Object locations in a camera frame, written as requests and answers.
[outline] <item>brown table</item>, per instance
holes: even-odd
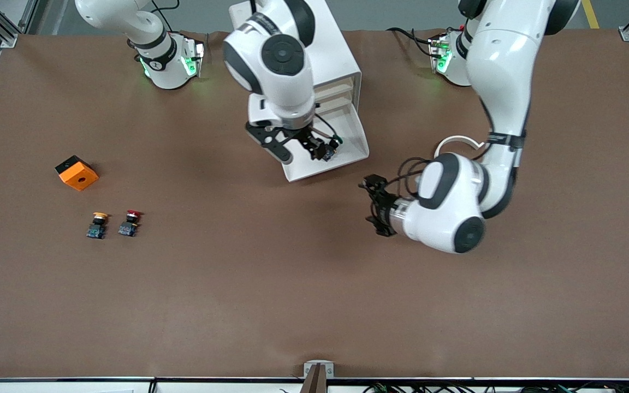
[[[123,37],[0,59],[0,376],[629,377],[629,44],[545,40],[514,200],[479,248],[376,236],[357,183],[488,123],[390,32],[347,32],[370,158],[289,184],[210,35],[162,91]],[[83,192],[54,166],[99,172]],[[134,239],[113,234],[145,212]],[[92,212],[111,234],[85,238]]]

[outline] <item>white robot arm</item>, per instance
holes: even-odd
[[[247,132],[283,164],[284,146],[295,139],[312,159],[329,159],[341,140],[315,137],[315,88],[307,55],[315,37],[315,16],[304,0],[259,0],[260,11],[225,38],[225,65],[247,89]]]
[[[387,181],[371,175],[360,185],[372,199],[367,220],[378,234],[405,234],[450,253],[474,249],[484,235],[485,219],[509,204],[526,139],[538,48],[554,29],[549,21],[557,20],[553,23],[561,25],[560,30],[579,0],[468,0],[460,5],[470,20],[463,32],[445,40],[450,44],[445,47],[454,49],[441,51],[435,66],[458,85],[464,84],[459,77],[466,75],[491,124],[489,147],[477,159],[445,153],[422,161],[424,170],[410,174],[421,174],[411,197],[386,191],[393,182],[406,181],[406,176]]]
[[[75,0],[93,27],[124,33],[145,75],[162,89],[176,89],[199,75],[203,43],[167,32],[157,15],[142,11],[150,0]]]

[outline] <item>orange block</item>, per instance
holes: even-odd
[[[60,179],[68,186],[81,191],[98,180],[98,175],[79,157],[73,155],[67,161],[55,167]]]

